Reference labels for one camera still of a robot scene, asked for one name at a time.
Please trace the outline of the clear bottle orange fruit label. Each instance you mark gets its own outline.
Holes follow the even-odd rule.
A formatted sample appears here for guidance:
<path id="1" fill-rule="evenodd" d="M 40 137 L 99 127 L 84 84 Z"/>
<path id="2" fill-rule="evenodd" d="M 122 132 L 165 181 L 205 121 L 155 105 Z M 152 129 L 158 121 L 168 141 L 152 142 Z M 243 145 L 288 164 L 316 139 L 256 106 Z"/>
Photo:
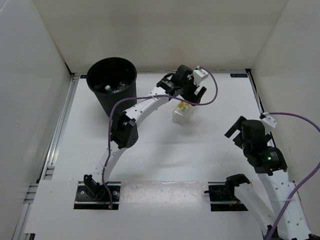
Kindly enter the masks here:
<path id="1" fill-rule="evenodd" d="M 184 125 L 190 119 L 195 107 L 184 101 L 180 101 L 172 112 L 172 120 L 175 123 Z"/>

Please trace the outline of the clear bottle black label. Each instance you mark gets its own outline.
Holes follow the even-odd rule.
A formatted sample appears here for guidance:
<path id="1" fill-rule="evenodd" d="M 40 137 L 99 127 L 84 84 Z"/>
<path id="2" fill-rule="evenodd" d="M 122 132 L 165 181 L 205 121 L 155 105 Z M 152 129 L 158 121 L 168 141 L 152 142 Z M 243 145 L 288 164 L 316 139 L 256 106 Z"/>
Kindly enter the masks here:
<path id="1" fill-rule="evenodd" d="M 110 85 L 106 85 L 104 87 L 105 91 L 107 94 L 115 94 L 115 93 L 118 93 L 119 92 L 119 89 L 118 88 L 112 88 Z"/>

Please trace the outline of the orange juice bottle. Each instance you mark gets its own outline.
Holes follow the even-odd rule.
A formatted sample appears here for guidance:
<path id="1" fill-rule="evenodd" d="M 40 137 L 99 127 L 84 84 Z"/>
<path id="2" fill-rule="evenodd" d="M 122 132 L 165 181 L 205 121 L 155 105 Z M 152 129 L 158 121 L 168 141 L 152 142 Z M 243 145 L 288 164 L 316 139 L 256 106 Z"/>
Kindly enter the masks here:
<path id="1" fill-rule="evenodd" d="M 126 81 L 120 81 L 117 85 L 117 89 L 119 91 L 123 91 L 124 89 L 126 89 L 127 87 L 130 86 L 130 83 L 126 82 Z"/>

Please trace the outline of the crushed clear bottle blue label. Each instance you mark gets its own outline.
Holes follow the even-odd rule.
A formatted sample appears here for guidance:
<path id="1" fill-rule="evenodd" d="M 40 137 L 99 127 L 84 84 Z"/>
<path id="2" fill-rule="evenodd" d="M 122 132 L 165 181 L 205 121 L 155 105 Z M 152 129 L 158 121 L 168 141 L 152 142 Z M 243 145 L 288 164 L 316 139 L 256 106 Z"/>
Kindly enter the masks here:
<path id="1" fill-rule="evenodd" d="M 94 88 L 96 91 L 100 91 L 101 89 L 104 89 L 105 86 L 104 86 L 104 84 L 99 84 L 99 85 L 95 85 L 93 88 Z"/>

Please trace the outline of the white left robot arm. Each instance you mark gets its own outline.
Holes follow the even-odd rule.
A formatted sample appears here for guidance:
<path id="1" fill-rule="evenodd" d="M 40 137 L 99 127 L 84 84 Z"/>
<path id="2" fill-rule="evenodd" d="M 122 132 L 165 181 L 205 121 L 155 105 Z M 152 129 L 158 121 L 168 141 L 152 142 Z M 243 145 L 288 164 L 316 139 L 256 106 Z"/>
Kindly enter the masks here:
<path id="1" fill-rule="evenodd" d="M 106 184 L 117 161 L 125 150 L 138 141 L 138 127 L 155 110 L 171 99 L 199 105 L 206 88 L 200 83 L 209 72 L 198 66 L 195 70 L 181 65 L 174 73 L 166 74 L 145 97 L 132 107 L 117 111 L 112 109 L 108 126 L 106 152 L 91 174 L 84 176 L 87 194 L 93 200 L 103 198 Z"/>

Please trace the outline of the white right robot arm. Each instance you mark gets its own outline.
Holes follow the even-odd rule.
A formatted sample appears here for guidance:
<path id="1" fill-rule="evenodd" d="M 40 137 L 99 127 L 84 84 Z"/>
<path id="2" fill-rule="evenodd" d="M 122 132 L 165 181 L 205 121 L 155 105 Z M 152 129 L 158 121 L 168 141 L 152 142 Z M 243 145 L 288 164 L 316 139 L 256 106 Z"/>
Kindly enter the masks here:
<path id="1" fill-rule="evenodd" d="M 242 149 L 268 195 L 271 206 L 258 196 L 244 174 L 226 178 L 224 193 L 230 200 L 240 200 L 259 225 L 265 240 L 318 240 L 307 223 L 296 185 L 289 179 L 285 158 L 277 147 L 269 146 L 274 118 L 261 115 L 259 120 L 240 116 L 225 133 Z"/>

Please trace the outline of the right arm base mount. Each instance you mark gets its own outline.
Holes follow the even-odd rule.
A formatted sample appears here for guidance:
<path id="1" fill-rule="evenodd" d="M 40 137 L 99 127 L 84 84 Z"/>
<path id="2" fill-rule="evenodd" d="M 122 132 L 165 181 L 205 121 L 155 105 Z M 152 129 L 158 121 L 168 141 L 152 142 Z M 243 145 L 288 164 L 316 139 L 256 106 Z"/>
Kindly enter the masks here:
<path id="1" fill-rule="evenodd" d="M 235 188 L 240 184 L 250 184 L 250 180 L 242 173 L 228 176 L 225 182 L 208 182 L 203 192 L 209 196 L 212 212 L 247 212 L 245 205 L 235 196 Z"/>

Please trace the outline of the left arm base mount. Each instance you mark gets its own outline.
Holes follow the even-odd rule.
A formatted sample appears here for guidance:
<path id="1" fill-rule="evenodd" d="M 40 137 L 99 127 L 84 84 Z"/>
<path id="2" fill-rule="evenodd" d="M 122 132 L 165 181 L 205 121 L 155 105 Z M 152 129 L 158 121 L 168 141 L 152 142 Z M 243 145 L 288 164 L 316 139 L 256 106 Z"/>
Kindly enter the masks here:
<path id="1" fill-rule="evenodd" d="M 83 182 L 79 182 L 75 194 L 73 208 L 75 210 L 118 210 L 121 196 L 121 182 L 108 182 L 111 193 L 112 206 L 110 207 L 110 195 L 105 187 L 97 196 L 91 196 Z"/>

